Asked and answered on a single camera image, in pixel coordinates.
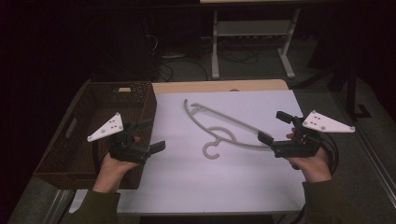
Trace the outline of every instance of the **dark background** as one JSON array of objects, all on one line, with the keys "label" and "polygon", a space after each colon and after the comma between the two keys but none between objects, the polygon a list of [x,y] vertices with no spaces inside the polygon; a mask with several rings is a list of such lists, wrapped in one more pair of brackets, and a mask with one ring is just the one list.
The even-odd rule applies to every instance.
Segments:
[{"label": "dark background", "polygon": [[[210,34],[207,11],[162,11],[150,20],[147,12],[81,13],[84,7],[105,2],[0,3],[1,90],[7,111],[2,116],[1,223],[7,222],[66,108],[87,79],[155,80],[158,59],[148,54],[144,32],[158,36],[163,50],[177,46],[192,52],[199,48],[200,35]],[[353,63],[396,118],[392,13],[386,1],[352,2],[333,10],[306,8],[294,37],[319,38],[311,66],[326,68],[340,59]],[[339,76],[346,75],[344,70]]]}]

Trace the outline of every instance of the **sleeve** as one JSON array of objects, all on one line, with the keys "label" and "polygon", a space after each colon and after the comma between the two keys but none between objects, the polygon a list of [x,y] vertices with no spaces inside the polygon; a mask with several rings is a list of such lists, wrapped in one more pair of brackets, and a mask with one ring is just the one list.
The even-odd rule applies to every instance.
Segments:
[{"label": "sleeve", "polygon": [[361,224],[356,209],[344,198],[335,181],[303,183],[308,224]]},{"label": "sleeve", "polygon": [[119,193],[88,190],[79,209],[71,215],[69,223],[118,223],[119,200]]}]

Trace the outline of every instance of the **white tabletop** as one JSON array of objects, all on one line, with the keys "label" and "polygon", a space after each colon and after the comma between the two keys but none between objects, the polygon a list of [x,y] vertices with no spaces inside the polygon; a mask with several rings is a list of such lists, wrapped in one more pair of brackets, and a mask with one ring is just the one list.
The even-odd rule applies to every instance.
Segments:
[{"label": "white tabletop", "polygon": [[[300,171],[272,151],[257,151],[220,143],[207,159],[202,148],[215,138],[188,116],[184,100],[199,103],[286,140],[291,124],[276,119],[276,111],[301,117],[292,91],[221,91],[157,93],[157,113],[151,142],[166,141],[166,150],[151,156],[139,189],[121,189],[119,213],[141,215],[202,213],[272,213],[300,210],[304,204]],[[213,113],[195,116],[206,127],[223,126],[237,140],[260,144],[257,134]],[[70,212],[79,208],[86,190],[78,190]]]}]

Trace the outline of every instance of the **brown plastic crate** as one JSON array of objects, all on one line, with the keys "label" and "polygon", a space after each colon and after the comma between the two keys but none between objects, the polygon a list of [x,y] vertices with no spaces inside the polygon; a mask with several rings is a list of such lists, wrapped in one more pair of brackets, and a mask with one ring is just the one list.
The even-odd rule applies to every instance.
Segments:
[{"label": "brown plastic crate", "polygon": [[[131,91],[120,91],[129,88]],[[88,83],[82,87],[66,112],[57,133],[35,169],[34,175],[59,189],[91,189],[96,179],[92,143],[87,137],[117,112],[122,122],[154,119],[157,101],[150,82]],[[144,129],[138,145],[148,148],[152,128]],[[108,151],[108,137],[96,140],[99,158]],[[129,171],[121,189],[137,189],[143,165]]]}]

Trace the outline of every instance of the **human hand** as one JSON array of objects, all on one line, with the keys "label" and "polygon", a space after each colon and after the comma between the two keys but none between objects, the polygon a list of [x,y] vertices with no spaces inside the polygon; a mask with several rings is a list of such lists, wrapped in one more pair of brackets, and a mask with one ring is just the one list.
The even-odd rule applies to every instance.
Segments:
[{"label": "human hand", "polygon": [[[294,136],[295,128],[292,133],[286,135],[289,139]],[[321,182],[331,180],[332,175],[328,166],[326,151],[321,147],[314,157],[307,158],[286,158],[290,164],[298,166],[305,176],[306,182]]]},{"label": "human hand", "polygon": [[[138,142],[140,138],[135,136],[134,140]],[[115,193],[120,187],[123,176],[138,165],[134,162],[115,160],[107,153],[103,158],[99,175],[92,190],[101,193]]]}]

